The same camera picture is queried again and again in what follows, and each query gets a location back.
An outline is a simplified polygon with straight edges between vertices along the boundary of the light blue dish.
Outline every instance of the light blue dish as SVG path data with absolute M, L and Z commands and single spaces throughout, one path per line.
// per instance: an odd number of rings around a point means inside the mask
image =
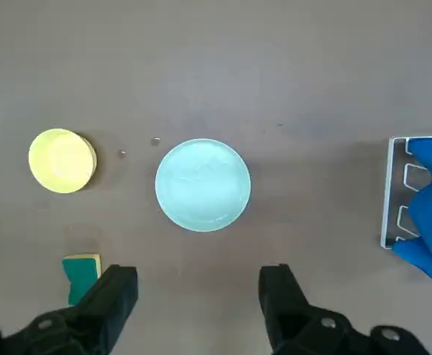
M 177 145 L 162 159 L 155 194 L 163 212 L 179 226 L 216 231 L 244 211 L 251 178 L 233 148 L 212 139 L 193 139 Z

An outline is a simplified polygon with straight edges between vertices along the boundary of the yellow cup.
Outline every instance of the yellow cup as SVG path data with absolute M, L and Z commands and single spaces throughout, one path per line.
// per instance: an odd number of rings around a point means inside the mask
M 30 144 L 30 170 L 43 187 L 53 192 L 78 191 L 88 183 L 96 164 L 90 142 L 66 129 L 49 129 Z

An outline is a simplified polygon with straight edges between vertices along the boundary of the sponge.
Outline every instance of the sponge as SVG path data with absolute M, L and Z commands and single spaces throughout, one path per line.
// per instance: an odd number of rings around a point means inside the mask
M 99 254 L 68 255 L 62 263 L 71 283 L 68 304 L 76 305 L 101 276 L 101 258 Z

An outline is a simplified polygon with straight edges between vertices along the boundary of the small screw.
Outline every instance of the small screw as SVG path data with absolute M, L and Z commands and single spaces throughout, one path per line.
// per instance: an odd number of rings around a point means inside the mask
M 333 328 L 333 329 L 336 328 L 336 322 L 332 318 L 321 319 L 321 324 L 323 325 L 323 327 Z
M 150 141 L 150 144 L 153 146 L 157 146 L 158 144 L 160 144 L 160 138 L 159 137 L 152 138 L 152 140 Z
M 389 340 L 393 340 L 395 342 L 398 342 L 400 340 L 400 335 L 394 329 L 389 329 L 389 328 L 382 329 L 382 335 L 385 338 Z
M 52 326 L 52 321 L 50 319 L 46 319 L 46 320 L 42 320 L 39 324 L 38 324 L 38 329 L 40 330 L 44 330 L 47 329 L 49 327 Z

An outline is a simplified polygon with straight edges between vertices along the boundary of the green sponge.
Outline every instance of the green sponge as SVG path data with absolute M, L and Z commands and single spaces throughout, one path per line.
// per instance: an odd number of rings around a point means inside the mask
M 99 254 L 68 255 L 62 263 L 71 283 L 68 304 L 76 305 L 101 276 L 101 258 Z

